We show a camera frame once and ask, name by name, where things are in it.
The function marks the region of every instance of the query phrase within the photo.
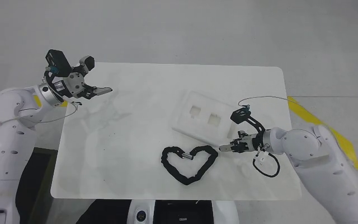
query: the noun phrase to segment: gray floor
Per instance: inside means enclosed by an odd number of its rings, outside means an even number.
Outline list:
[[[288,95],[357,147],[357,36],[358,2],[349,0],[3,0],[0,89],[40,83],[49,49],[72,64],[90,54],[98,62],[278,66]],[[39,126],[36,145],[57,149],[61,126]],[[89,203],[56,200],[49,223],[75,223]],[[298,201],[237,206],[242,223],[333,223],[305,190]]]

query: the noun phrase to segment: heart-shaped chain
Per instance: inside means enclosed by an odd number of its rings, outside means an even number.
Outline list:
[[[215,162],[215,159],[219,155],[218,152],[213,149],[211,146],[198,146],[195,147],[191,152],[189,153],[191,156],[195,156],[198,152],[205,151],[208,154],[210,154],[208,160],[203,164],[203,166],[199,169],[199,171],[196,173],[195,176],[192,176],[190,178],[187,178],[186,176],[180,174],[180,172],[172,166],[168,162],[168,153],[173,152],[180,158],[184,158],[183,154],[185,153],[181,148],[173,146],[173,147],[166,147],[162,152],[162,164],[165,169],[179,182],[181,182],[184,185],[189,185],[193,182],[196,182],[202,178],[202,176],[205,174],[205,172],[212,166],[212,164]]]

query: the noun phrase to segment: white tabletop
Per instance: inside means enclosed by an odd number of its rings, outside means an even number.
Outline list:
[[[245,97],[286,97],[280,68],[96,63],[86,82],[114,90],[81,100],[78,112],[65,119],[51,187],[53,197],[290,200],[301,196],[299,179],[284,155],[278,156],[280,174],[267,178],[251,164],[255,153],[220,152],[202,179],[189,186],[175,180],[161,164],[165,147],[178,146],[190,152],[205,145],[172,129],[175,110],[189,91],[236,108]],[[252,116],[265,128],[291,129],[286,101],[247,102]],[[238,128],[255,132],[248,124]],[[170,153],[169,161],[191,176],[207,157],[200,152],[189,161]]]

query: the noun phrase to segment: yellow tape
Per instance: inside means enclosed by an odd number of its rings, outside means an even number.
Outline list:
[[[41,107],[41,101],[40,101],[39,97],[36,96],[36,95],[34,95],[34,99],[35,99],[37,105],[38,105],[39,107]],[[61,106],[66,107],[66,106],[67,106],[67,101],[63,102],[63,103],[61,104]]]
[[[297,102],[294,98],[291,96],[288,97],[289,100],[293,102]],[[327,125],[326,123],[320,121],[318,118],[316,118],[313,114],[311,114],[308,110],[306,110],[303,106],[300,106],[298,104],[295,104],[293,102],[289,101],[289,108],[292,112],[294,112],[297,116],[302,118],[305,122],[313,123],[315,125],[323,124],[331,130],[333,135],[336,137],[338,144],[340,145],[343,152],[347,155],[347,157],[353,161],[354,167],[358,169],[358,160],[356,153],[354,151],[353,144],[346,139],[343,135],[339,134],[338,131],[334,130],[332,127]]]

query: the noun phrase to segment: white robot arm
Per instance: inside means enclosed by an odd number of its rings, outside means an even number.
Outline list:
[[[240,131],[238,139],[220,146],[221,151],[242,153],[258,150],[254,164],[260,163],[265,158],[264,154],[285,153],[308,192],[336,223],[358,223],[357,173],[328,128],[309,125],[288,132],[280,128],[265,130],[250,117],[248,108],[235,111],[231,119],[238,124],[249,122],[258,134],[247,135]]]
[[[85,75],[95,66],[90,56],[82,58],[78,67],[71,67],[63,53],[57,50],[49,50],[46,59],[49,66],[44,83],[0,92],[0,224],[20,222],[15,196],[21,174],[35,146],[35,125],[64,99],[77,110],[81,103],[73,102],[70,97],[90,99],[112,91],[108,87],[91,87],[84,82]],[[55,77],[62,80],[53,83]],[[39,97],[41,107],[38,107],[34,95]]]

